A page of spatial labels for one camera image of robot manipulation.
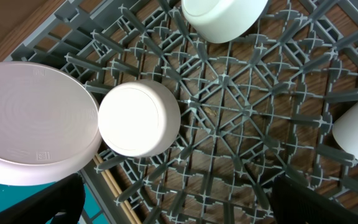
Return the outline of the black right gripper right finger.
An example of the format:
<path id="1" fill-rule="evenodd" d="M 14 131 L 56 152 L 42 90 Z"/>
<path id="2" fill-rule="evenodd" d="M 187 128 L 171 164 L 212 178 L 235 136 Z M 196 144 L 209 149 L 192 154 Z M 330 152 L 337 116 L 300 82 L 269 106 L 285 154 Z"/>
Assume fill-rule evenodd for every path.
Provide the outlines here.
<path id="1" fill-rule="evenodd" d="M 270 198 L 278 224 L 358 224 L 358 215 L 285 176 L 275 178 Z"/>

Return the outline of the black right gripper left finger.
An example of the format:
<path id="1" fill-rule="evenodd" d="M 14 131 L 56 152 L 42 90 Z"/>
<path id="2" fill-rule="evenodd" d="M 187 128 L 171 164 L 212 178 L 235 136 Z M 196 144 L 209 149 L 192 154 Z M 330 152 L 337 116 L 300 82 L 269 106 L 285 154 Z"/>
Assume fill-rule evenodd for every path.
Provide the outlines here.
<path id="1" fill-rule="evenodd" d="M 84 204 L 83 178 L 74 173 L 0 212 L 0 224 L 74 224 Z"/>

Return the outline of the wooden chopstick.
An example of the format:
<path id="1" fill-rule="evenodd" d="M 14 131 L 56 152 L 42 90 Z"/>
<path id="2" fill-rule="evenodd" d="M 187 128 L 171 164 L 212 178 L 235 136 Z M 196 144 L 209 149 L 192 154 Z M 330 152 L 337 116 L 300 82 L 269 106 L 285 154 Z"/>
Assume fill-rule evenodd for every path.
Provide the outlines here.
<path id="1" fill-rule="evenodd" d="M 100 165 L 96 165 L 96 170 L 99 172 L 99 173 L 101 173 L 103 170 L 109 170 L 108 168 L 99 168 L 99 166 Z M 127 200 L 127 198 L 124 198 L 124 197 L 122 197 L 122 194 L 123 194 L 123 191 L 122 191 L 122 193 L 118 196 L 118 199 L 115 199 L 114 198 L 114 204 L 115 205 L 117 205 L 118 207 L 120 207 L 121 208 L 121 206 L 119 205 L 119 202 L 124 202 L 125 200 Z"/>
<path id="2" fill-rule="evenodd" d="M 103 162 L 103 159 L 98 154 L 95 155 L 93 160 L 96 165 L 100 165 Z M 104 180 L 106 181 L 107 185 L 109 186 L 111 192 L 113 193 L 115 199 L 118 199 L 118 196 L 122 193 L 122 190 L 118 186 L 118 183 L 116 182 L 115 178 L 112 176 L 111 172 L 109 170 L 103 170 L 101 174 Z M 129 219 L 131 224 L 140 223 L 139 218 L 132 210 L 132 207 L 127 200 L 125 200 L 124 202 L 119 202 L 119 205 L 123 209 L 126 217 Z"/>

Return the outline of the pink plate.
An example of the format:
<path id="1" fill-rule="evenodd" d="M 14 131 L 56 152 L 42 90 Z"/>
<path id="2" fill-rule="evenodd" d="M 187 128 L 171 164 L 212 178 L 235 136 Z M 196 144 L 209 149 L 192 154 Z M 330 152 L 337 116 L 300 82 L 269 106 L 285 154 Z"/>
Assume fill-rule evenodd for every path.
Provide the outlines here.
<path id="1" fill-rule="evenodd" d="M 98 109 L 56 68 L 0 62 L 0 184 L 47 184 L 82 169 L 101 145 Z"/>

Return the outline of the white bowl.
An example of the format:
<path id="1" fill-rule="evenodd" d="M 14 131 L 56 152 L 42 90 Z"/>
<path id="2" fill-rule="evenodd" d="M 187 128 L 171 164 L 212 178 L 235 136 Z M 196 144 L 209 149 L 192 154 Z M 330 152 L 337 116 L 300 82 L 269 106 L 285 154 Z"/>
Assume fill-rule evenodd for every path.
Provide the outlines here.
<path id="1" fill-rule="evenodd" d="M 268 0 L 182 0 L 185 19 L 208 42 L 229 42 L 265 12 Z"/>

